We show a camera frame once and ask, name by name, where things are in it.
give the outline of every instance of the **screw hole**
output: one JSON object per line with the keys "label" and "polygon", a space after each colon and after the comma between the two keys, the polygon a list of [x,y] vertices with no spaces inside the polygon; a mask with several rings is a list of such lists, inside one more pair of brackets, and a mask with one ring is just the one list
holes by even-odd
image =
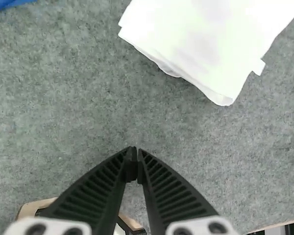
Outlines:
{"label": "screw hole", "polygon": [[81,229],[78,228],[72,228],[67,230],[64,235],[83,235],[83,232]]}
{"label": "screw hole", "polygon": [[43,235],[45,230],[46,230],[45,225],[35,224],[27,230],[26,235]]}
{"label": "screw hole", "polygon": [[178,228],[174,230],[173,235],[192,235],[192,233],[186,228]]}
{"label": "screw hole", "polygon": [[227,233],[227,229],[220,223],[214,222],[209,224],[209,230],[212,234],[225,234]]}

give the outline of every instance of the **carpet floor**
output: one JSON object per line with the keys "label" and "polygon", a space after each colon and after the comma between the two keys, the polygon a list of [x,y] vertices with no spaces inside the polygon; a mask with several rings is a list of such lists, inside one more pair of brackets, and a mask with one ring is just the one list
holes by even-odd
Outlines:
{"label": "carpet floor", "polygon": [[[294,20],[236,102],[219,107],[118,38],[129,0],[0,12],[0,234],[106,157],[143,148],[241,233],[294,219]],[[142,189],[122,210],[148,227]]]}

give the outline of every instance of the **white towel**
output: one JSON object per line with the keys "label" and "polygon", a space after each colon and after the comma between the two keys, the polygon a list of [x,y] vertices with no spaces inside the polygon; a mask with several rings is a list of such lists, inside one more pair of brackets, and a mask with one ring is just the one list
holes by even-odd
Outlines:
{"label": "white towel", "polygon": [[132,0],[119,36],[225,106],[293,18],[294,0]]}

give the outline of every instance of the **blue object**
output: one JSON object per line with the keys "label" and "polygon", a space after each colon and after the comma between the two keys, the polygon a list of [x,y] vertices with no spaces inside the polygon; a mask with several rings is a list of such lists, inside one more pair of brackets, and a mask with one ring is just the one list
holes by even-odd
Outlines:
{"label": "blue object", "polygon": [[36,0],[0,0],[0,10]]}

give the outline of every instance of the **folded fabric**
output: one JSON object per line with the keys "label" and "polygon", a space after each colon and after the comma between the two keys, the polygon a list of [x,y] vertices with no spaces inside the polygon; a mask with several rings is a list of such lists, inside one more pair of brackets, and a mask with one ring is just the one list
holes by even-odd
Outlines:
{"label": "folded fabric", "polygon": [[0,0],[0,10],[36,0]]}
{"label": "folded fabric", "polygon": [[119,36],[165,73],[231,105],[294,18],[294,0],[132,0]]}

